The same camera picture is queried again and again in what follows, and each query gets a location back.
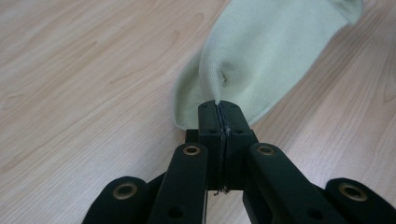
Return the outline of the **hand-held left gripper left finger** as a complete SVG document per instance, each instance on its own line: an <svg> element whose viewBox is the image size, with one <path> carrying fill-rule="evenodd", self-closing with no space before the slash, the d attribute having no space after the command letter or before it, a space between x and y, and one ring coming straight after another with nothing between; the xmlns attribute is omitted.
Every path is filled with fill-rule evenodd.
<svg viewBox="0 0 396 224"><path fill-rule="evenodd" d="M222 191L223 182L223 130L219 109L213 101L198 106L198 127L186 131L185 142L207 148L207 185L209 190Z"/></svg>

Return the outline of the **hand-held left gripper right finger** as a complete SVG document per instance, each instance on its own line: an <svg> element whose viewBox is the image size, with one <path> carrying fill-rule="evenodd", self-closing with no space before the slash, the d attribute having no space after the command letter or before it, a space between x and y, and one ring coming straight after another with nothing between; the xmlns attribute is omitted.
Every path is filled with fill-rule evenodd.
<svg viewBox="0 0 396 224"><path fill-rule="evenodd" d="M222 101L219 112L225 132L223 186L226 190L242 190L246 179L246 155L250 146L257 143L258 139L238 105Z"/></svg>

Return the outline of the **light green cloth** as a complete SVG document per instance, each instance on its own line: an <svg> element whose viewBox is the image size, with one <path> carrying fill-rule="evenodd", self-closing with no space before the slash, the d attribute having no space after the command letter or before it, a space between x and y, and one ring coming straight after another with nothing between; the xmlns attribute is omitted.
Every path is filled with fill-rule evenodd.
<svg viewBox="0 0 396 224"><path fill-rule="evenodd" d="M232 102L257 121L362 11L362 0L231 0L177 79L176 126L197 127L207 101Z"/></svg>

